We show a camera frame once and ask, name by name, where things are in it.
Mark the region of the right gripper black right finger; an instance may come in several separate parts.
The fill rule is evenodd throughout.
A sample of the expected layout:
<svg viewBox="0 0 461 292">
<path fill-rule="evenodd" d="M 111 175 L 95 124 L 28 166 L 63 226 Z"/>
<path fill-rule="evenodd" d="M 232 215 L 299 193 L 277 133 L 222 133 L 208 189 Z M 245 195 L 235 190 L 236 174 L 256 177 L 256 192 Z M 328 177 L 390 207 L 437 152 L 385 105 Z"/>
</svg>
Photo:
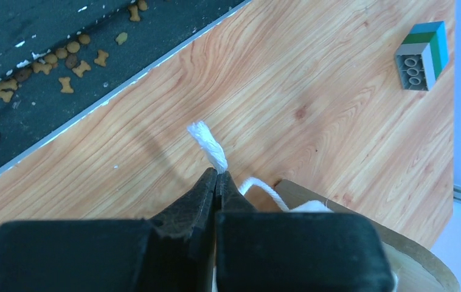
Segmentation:
<svg viewBox="0 0 461 292">
<path fill-rule="evenodd" d="M 219 291 L 392 291 L 378 232 L 362 215 L 259 212 L 229 173 L 217 175 Z"/>
</svg>

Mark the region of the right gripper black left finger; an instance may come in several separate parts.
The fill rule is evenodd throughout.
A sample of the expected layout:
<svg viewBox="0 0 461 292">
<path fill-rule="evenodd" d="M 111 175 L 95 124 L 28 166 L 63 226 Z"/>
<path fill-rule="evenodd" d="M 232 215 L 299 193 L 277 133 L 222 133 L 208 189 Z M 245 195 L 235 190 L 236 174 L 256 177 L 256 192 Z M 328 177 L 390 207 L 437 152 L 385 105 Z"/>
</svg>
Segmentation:
<svg viewBox="0 0 461 292">
<path fill-rule="evenodd" d="M 0 225 L 0 291 L 210 291 L 217 172 L 149 219 Z"/>
</svg>

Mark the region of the pink unicorn drawstring bag blanket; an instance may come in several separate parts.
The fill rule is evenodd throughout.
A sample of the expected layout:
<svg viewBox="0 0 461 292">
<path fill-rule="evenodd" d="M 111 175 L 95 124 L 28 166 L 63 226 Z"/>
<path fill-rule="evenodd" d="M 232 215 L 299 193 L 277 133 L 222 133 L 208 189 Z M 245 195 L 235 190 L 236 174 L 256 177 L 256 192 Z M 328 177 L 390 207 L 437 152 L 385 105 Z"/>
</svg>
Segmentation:
<svg viewBox="0 0 461 292">
<path fill-rule="evenodd" d="M 201 149 L 205 152 L 208 161 L 215 168 L 217 173 L 223 174 L 228 169 L 228 163 L 226 155 L 222 146 L 215 140 L 213 134 L 211 133 L 209 127 L 203 122 L 198 121 L 194 122 L 187 127 L 187 131 L 194 140 L 199 144 Z M 239 196 L 244 196 L 246 192 L 253 186 L 257 186 L 263 189 L 281 208 L 282 211 L 288 212 L 330 212 L 329 209 L 324 203 L 321 203 L 317 200 L 310 200 L 306 203 L 301 204 L 295 208 L 290 209 L 280 195 L 273 190 L 272 187 L 267 185 L 262 180 L 255 178 L 253 176 L 247 178 L 243 181 L 241 186 L 238 188 Z"/>
</svg>

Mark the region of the wooden striped pet bed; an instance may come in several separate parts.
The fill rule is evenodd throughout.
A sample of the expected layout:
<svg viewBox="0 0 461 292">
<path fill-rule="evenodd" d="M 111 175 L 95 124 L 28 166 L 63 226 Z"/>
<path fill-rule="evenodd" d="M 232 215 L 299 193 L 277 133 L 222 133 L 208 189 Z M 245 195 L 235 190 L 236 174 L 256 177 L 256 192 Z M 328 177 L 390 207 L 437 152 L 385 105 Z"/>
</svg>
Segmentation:
<svg viewBox="0 0 461 292">
<path fill-rule="evenodd" d="M 332 211 L 354 213 L 289 180 L 279 182 L 275 191 L 290 208 L 316 200 Z M 373 220 L 371 223 L 379 233 L 389 263 L 397 275 L 397 291 L 460 291 L 456 276 L 430 250 Z"/>
</svg>

